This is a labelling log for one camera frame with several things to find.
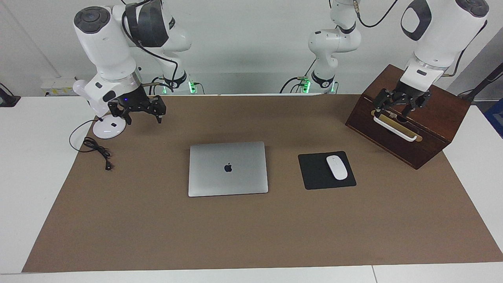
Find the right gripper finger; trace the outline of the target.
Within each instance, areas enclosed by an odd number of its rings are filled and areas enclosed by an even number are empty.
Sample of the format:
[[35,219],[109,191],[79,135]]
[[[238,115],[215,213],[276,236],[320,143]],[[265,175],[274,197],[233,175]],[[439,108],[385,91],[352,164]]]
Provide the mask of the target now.
[[152,112],[159,124],[162,123],[162,118],[166,114],[166,111],[167,108],[162,97],[154,96],[152,99]]
[[119,108],[119,103],[118,102],[109,102],[108,103],[108,109],[110,110],[110,113],[115,117],[115,118],[122,118],[127,125],[132,124],[132,119],[130,116],[130,109],[128,108]]

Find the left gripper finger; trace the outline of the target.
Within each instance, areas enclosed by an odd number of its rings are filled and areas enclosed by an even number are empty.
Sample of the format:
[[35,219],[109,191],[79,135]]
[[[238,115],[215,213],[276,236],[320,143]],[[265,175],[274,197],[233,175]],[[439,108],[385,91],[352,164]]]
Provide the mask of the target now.
[[395,105],[395,91],[389,91],[383,88],[373,101],[375,108],[374,116],[379,118],[381,111],[386,110]]
[[403,118],[407,118],[407,116],[412,111],[415,111],[415,109],[423,108],[424,106],[426,106],[430,98],[431,98],[430,92],[425,92],[422,95],[411,97],[409,99],[409,102],[406,104],[405,108],[401,111],[401,116]]

